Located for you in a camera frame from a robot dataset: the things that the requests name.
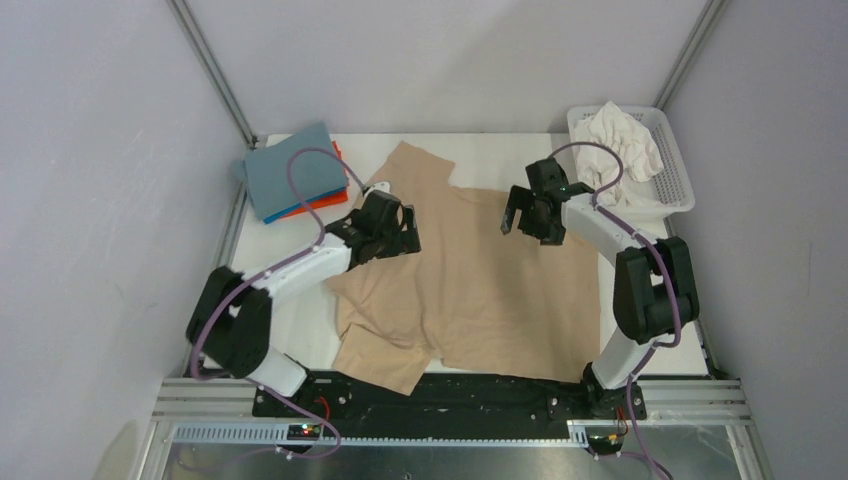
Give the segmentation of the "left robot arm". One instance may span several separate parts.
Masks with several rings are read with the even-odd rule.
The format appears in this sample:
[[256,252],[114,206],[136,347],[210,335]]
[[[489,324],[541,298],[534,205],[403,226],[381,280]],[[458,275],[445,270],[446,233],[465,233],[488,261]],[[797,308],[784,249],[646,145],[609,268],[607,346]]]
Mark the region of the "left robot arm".
[[232,377],[276,391],[287,413],[305,415],[316,391],[305,382],[307,368],[271,344],[275,308],[371,260],[420,250],[413,206],[371,188],[360,207],[321,226],[316,242],[291,257],[248,271],[213,270],[186,328],[192,355],[205,355]]

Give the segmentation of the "beige t shirt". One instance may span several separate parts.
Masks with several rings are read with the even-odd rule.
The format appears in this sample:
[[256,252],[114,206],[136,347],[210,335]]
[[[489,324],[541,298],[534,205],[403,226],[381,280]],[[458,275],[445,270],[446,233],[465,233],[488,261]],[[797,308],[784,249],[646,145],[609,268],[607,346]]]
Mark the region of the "beige t shirt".
[[454,163],[400,143],[374,174],[415,211],[421,249],[329,279],[334,368],[408,395],[433,361],[576,382],[601,352],[596,249],[544,246],[500,226],[507,194],[450,184]]

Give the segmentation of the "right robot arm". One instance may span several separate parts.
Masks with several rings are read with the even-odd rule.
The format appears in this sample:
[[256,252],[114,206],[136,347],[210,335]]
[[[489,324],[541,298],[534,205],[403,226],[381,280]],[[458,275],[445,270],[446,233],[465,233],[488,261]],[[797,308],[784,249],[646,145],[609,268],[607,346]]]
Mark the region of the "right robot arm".
[[584,183],[569,183],[553,158],[525,169],[528,187],[509,192],[501,231],[518,229],[543,245],[560,245],[575,232],[613,267],[612,312],[616,329],[588,366],[580,394],[584,410],[598,418],[621,403],[618,388],[635,381],[655,350],[675,348],[684,326],[700,312],[688,246],[678,237],[658,238],[598,204]]

